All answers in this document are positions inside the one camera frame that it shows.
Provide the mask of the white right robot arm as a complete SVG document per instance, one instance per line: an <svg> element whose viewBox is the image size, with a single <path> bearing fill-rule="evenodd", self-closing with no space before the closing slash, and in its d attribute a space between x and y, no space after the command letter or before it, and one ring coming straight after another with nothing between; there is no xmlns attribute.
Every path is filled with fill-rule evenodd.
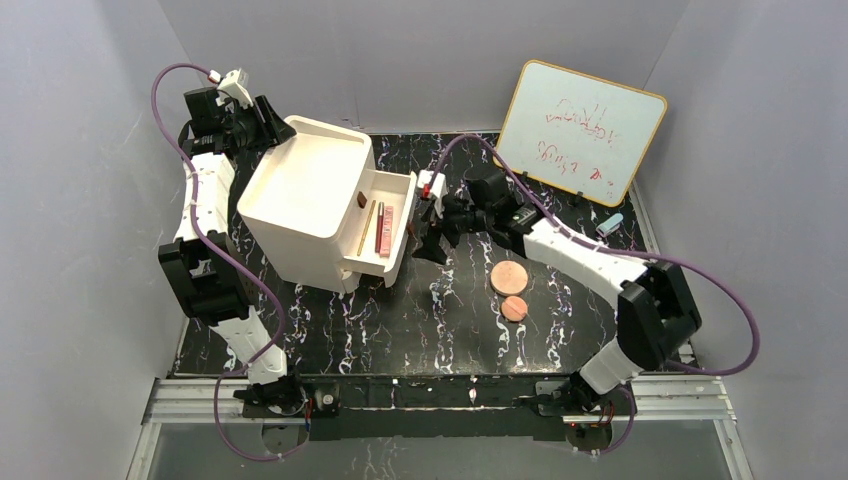
<svg viewBox="0 0 848 480"><path fill-rule="evenodd" d="M444 183L440 173L418 175L416 190L427 208L414 257L445 264L442 242L457 246L462 235L485 232L497 245L570 276L613 307L615 336L560 389L573 402L595 402L658 369L700 329L702 320L680 266L606 252L604 245L519 199L497 169L465 178L465 198L447 193Z"/></svg>

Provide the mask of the white drawer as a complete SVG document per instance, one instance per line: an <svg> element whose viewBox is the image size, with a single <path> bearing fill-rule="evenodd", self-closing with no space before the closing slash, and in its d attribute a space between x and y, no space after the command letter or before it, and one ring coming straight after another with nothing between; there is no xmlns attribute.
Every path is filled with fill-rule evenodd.
<svg viewBox="0 0 848 480"><path fill-rule="evenodd" d="M407 242L416 175L367 169L354 189L353 206L339 238L339 267L396 282Z"/></svg>

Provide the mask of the white three-drawer organizer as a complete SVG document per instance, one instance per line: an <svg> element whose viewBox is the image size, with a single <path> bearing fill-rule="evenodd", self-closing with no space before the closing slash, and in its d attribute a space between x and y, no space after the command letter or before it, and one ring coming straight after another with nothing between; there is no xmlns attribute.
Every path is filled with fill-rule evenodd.
<svg viewBox="0 0 848 480"><path fill-rule="evenodd" d="M280 279L350 293L360 276L341 265L344 229L373 165L372 141L299 115L285 121L294 136L262 156L237 211Z"/></svg>

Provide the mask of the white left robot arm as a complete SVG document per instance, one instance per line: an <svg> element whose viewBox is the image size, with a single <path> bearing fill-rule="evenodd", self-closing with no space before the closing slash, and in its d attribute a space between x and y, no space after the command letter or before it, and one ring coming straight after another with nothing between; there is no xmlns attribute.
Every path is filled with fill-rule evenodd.
<svg viewBox="0 0 848 480"><path fill-rule="evenodd" d="M186 194L174 239L158 261L184 314L217 333L246 367L253 386L287 375L287 358L255 307L257 285L229 236L231 187L238 162L265 153L296 132L260 95L250 103L205 87L185 93L190 119L177 143L188 156Z"/></svg>

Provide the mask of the small round pink compact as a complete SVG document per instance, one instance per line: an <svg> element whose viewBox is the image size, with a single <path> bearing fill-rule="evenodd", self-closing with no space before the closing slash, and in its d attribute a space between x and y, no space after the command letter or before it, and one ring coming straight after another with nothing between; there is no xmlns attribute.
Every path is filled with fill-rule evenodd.
<svg viewBox="0 0 848 480"><path fill-rule="evenodd" d="M507 321L519 323L527 317L529 308L522 298L508 296L502 301L500 310Z"/></svg>

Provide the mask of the red lip gloss tube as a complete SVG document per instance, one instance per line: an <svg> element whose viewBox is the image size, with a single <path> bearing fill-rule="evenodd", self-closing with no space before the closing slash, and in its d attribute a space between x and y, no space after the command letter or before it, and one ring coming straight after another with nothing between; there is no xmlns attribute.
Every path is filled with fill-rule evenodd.
<svg viewBox="0 0 848 480"><path fill-rule="evenodd" d="M382 232L383 232L383 224L384 224L384 209L385 209L385 204L383 202L379 202L377 204L377 221L376 221L375 247L374 247L374 251L377 254L379 254L382 250Z"/></svg>

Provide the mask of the large round pink compact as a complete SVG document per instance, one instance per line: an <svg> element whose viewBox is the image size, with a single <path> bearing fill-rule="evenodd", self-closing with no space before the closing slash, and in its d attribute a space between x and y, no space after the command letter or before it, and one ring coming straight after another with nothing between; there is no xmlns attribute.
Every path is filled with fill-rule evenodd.
<svg viewBox="0 0 848 480"><path fill-rule="evenodd" d="M511 260L498 262L492 268L489 279L494 291L503 297L521 295L529 283L527 270Z"/></svg>

